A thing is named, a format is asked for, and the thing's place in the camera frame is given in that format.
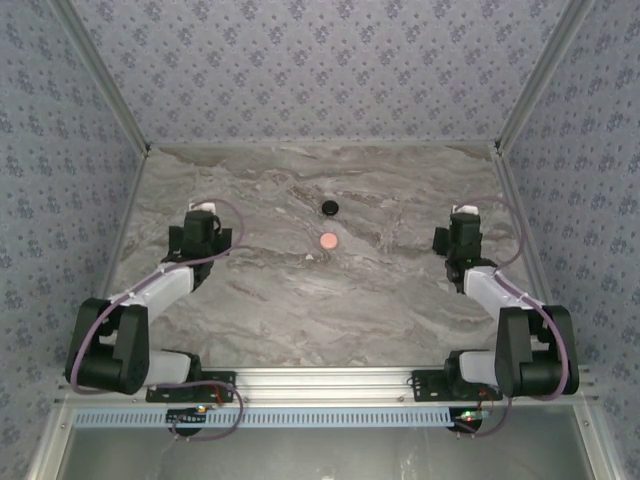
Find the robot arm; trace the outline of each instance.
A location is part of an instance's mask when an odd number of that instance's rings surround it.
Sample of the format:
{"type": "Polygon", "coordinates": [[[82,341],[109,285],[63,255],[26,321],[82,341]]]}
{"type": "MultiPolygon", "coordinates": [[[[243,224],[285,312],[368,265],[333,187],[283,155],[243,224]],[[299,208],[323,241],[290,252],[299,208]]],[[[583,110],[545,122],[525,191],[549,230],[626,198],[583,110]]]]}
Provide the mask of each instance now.
{"type": "Polygon", "coordinates": [[[92,338],[80,365],[78,384],[133,394],[143,386],[185,382],[194,366],[199,366],[199,358],[185,352],[150,351],[149,326],[171,304],[196,290],[213,266],[213,261],[189,265],[184,262],[225,252],[231,246],[231,234],[231,229],[221,228],[215,206],[203,204],[187,212],[183,227],[169,227],[169,252],[151,275],[157,278],[146,285],[143,280],[131,293],[86,300],[78,311],[71,340],[67,380],[70,381],[80,345],[91,326],[116,299],[129,295],[92,338]]]}
{"type": "Polygon", "coordinates": [[[469,385],[485,384],[514,397],[548,395],[557,388],[562,375],[558,345],[531,305],[534,303],[551,317],[561,333],[569,359],[569,379],[563,393],[575,393],[578,363],[569,312],[531,297],[525,302],[527,294],[497,272],[494,262],[482,258],[481,241],[480,216],[475,207],[454,207],[449,229],[436,228],[434,236],[433,249],[446,256],[449,281],[498,322],[495,351],[451,353],[445,363],[451,391],[464,392],[469,385]],[[546,349],[534,350],[532,337],[546,349]]]}

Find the black mounting bracket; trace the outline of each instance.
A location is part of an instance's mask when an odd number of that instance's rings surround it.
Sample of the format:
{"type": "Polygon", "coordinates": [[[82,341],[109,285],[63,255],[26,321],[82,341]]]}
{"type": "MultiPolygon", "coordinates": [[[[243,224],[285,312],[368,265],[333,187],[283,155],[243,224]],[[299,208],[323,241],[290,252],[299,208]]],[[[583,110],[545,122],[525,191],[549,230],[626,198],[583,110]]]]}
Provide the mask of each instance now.
{"type": "Polygon", "coordinates": [[[467,383],[462,388],[452,388],[444,369],[414,370],[410,381],[416,403],[486,401],[488,398],[483,395],[483,391],[494,401],[503,398],[502,393],[488,385],[467,383]]]}
{"type": "MultiPolygon", "coordinates": [[[[191,358],[191,366],[186,382],[199,382],[206,380],[216,380],[236,385],[236,372],[233,371],[202,371],[200,357],[187,352],[177,352],[191,358]]],[[[186,388],[148,388],[146,401],[148,403],[198,403],[210,405],[212,403],[231,403],[233,392],[229,392],[223,387],[215,388],[204,385],[201,387],[186,388]]]]}

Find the blue floral wallpaper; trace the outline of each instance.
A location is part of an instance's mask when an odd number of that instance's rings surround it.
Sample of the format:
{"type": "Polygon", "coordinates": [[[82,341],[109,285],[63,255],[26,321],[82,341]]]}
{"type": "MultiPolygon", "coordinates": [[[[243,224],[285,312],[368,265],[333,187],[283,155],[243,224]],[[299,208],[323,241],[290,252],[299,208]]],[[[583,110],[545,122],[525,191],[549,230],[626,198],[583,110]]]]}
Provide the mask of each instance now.
{"type": "Polygon", "coordinates": [[[73,0],[158,142],[495,139],[567,0],[73,0]]]}
{"type": "Polygon", "coordinates": [[[640,478],[640,4],[598,0],[509,153],[555,299],[640,478]]]}
{"type": "Polygon", "coordinates": [[[0,478],[23,478],[139,155],[45,0],[0,2],[0,478]]]}

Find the marble tabletop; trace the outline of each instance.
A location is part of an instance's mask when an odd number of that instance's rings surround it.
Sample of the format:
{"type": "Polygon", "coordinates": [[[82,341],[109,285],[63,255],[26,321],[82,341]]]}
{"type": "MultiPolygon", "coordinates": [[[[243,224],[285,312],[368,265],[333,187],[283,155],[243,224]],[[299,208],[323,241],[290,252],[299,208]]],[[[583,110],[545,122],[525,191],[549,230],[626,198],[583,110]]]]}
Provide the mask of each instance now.
{"type": "MultiPolygon", "coordinates": [[[[155,268],[189,201],[217,197],[242,212],[244,241],[156,319],[154,348],[207,366],[439,365],[452,349],[492,346],[497,325],[447,282],[434,228],[457,201],[499,194],[484,145],[153,149],[112,291],[155,268]],[[327,199],[335,217],[320,211],[327,199]],[[335,250],[321,248],[324,232],[335,250]]],[[[509,215],[481,213],[484,256],[509,258],[509,215]]],[[[218,214],[237,234],[233,212],[218,214]]],[[[521,260],[508,274],[526,286],[521,260]]]]}

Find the black circular disc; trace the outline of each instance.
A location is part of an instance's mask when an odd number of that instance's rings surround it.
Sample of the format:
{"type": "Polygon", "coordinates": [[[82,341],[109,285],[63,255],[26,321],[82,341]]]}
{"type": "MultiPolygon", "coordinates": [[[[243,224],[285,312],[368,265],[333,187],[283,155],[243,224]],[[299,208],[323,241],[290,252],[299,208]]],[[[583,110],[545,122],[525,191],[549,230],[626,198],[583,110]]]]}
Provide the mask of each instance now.
{"type": "Polygon", "coordinates": [[[322,213],[324,213],[327,217],[333,217],[340,207],[338,206],[338,202],[333,200],[327,200],[322,204],[322,213]]]}

